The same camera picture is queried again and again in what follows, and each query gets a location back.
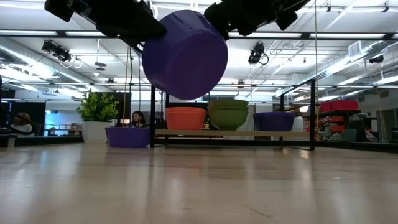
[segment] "woman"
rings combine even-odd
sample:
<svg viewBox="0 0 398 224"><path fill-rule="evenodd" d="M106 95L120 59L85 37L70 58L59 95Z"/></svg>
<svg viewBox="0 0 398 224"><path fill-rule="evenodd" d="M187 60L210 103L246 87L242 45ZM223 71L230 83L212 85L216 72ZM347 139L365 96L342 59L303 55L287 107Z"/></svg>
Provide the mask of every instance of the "woman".
<svg viewBox="0 0 398 224"><path fill-rule="evenodd" d="M145 122L144 114L141 111L132 113L131 127L133 128L146 128L148 125Z"/></svg>
<svg viewBox="0 0 398 224"><path fill-rule="evenodd" d="M27 114L25 112L19 112L18 115L27 120L30 120L29 114ZM14 118L14 124L12 124L11 127L17 129L18 131L23 131L23 132L30 132L33 129L32 125L30 125L26 120L19 119L17 116Z"/></svg>

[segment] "green bowl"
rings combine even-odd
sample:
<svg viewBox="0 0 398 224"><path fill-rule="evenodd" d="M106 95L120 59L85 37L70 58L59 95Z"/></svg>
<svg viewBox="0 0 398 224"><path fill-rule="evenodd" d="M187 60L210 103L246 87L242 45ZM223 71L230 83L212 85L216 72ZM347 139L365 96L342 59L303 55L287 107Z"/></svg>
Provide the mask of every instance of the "green bowl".
<svg viewBox="0 0 398 224"><path fill-rule="evenodd" d="M244 100L211 100L209 106L242 106L247 107L249 102Z"/></svg>
<svg viewBox="0 0 398 224"><path fill-rule="evenodd" d="M247 106L209 106L208 110L244 110L247 111Z"/></svg>
<svg viewBox="0 0 398 224"><path fill-rule="evenodd" d="M208 112L211 123L220 131L236 131L246 121L244 110L213 110Z"/></svg>

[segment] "purple bin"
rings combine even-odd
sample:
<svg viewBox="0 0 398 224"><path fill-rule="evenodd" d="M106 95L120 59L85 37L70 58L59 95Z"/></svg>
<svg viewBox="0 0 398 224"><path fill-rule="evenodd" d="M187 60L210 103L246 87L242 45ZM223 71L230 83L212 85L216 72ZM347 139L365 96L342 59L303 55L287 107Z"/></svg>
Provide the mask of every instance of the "purple bin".
<svg viewBox="0 0 398 224"><path fill-rule="evenodd" d="M110 147L143 148L149 144L147 128L105 128Z"/></svg>
<svg viewBox="0 0 398 224"><path fill-rule="evenodd" d="M167 33L145 42L142 66L157 88L193 100L217 85L228 63L228 48L220 33L196 11L181 10L160 23Z"/></svg>
<svg viewBox="0 0 398 224"><path fill-rule="evenodd" d="M258 131L291 131L295 114L291 112L265 112L254 114Z"/></svg>

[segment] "hair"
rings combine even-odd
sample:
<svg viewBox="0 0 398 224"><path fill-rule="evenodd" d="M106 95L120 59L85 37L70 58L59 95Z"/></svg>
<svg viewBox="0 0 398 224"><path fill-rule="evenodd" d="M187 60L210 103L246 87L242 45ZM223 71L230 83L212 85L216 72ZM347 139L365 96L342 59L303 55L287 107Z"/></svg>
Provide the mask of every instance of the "hair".
<svg viewBox="0 0 398 224"><path fill-rule="evenodd" d="M25 119L27 119L27 120L30 120L29 114L27 114L27 113L25 113L25 112L19 112L17 115L19 115L19 116L21 116L21 117L23 117L23 118L25 118ZM17 121L14 122L15 125L25 125L25 124L28 124L28 122L27 122L26 120L24 120L24 119L20 119L20 118L18 118L17 116L16 116L15 118L17 118Z"/></svg>
<svg viewBox="0 0 398 224"><path fill-rule="evenodd" d="M132 114L131 114L131 119L132 119L132 117L134 116L134 114L138 114L138 117L139 117L138 123L139 123L139 124L145 124L145 123L146 123L146 122L145 122L144 114L143 114L141 111L134 111L134 112L132 112ZM133 126L136 126L136 123L134 122L133 119L132 119L131 123L132 123Z"/></svg>

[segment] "green plant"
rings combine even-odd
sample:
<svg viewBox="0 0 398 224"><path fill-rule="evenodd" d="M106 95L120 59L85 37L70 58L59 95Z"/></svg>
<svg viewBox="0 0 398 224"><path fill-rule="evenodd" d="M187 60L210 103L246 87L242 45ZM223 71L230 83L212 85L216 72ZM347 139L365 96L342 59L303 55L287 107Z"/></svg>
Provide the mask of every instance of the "green plant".
<svg viewBox="0 0 398 224"><path fill-rule="evenodd" d="M83 121L109 122L119 114L116 109L118 101L113 101L114 96L107 97L106 93L93 93L91 90L88 96L81 101L81 107L77 108Z"/></svg>

